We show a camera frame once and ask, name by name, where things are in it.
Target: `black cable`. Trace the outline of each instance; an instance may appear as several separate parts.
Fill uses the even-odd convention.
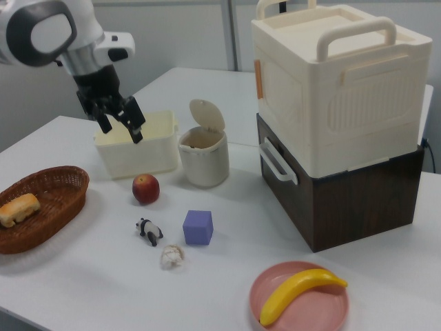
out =
[[[433,156],[433,152],[432,152],[432,147],[430,147],[429,141],[426,138],[422,139],[421,142],[421,147],[423,148],[428,148],[430,155],[432,157],[432,166],[433,166],[433,173],[436,174],[436,169],[435,169],[435,157]]]
[[[432,156],[433,173],[436,174],[436,169],[435,169],[435,158],[433,157],[432,148],[430,147],[428,141],[426,141],[426,145],[427,145],[427,147],[429,148],[430,155]]]

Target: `white plastic container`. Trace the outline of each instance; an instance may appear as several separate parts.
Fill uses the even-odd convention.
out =
[[[190,183],[210,187],[222,183],[229,174],[227,135],[220,110],[211,102],[195,99],[190,111],[199,127],[179,139],[179,154]]]
[[[95,146],[113,179],[143,173],[166,172],[178,165],[178,123],[170,110],[144,113],[143,140],[134,144],[127,129],[109,118],[112,130],[97,131]]]
[[[307,174],[417,149],[431,39],[349,6],[252,21],[259,114]]]

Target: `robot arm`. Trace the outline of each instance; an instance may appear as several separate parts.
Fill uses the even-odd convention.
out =
[[[89,119],[107,133],[112,115],[138,143],[145,119],[134,97],[120,95],[113,66],[133,54],[132,35],[104,32],[90,0],[0,0],[0,63],[37,67],[60,58]]]

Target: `wicker basket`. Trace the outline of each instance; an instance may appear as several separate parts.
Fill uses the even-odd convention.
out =
[[[41,209],[11,228],[0,225],[0,254],[30,250],[48,240],[83,208],[89,176],[74,166],[61,166],[31,174],[0,194],[0,206],[32,193]]]

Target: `pink plate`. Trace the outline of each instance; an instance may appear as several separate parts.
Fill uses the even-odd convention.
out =
[[[324,269],[309,262],[284,262],[257,277],[249,293],[249,305],[261,330],[336,331],[341,328],[349,311],[349,298],[346,289],[338,285],[319,286],[302,293],[266,328],[258,322],[264,303],[283,281],[297,272],[315,268]]]

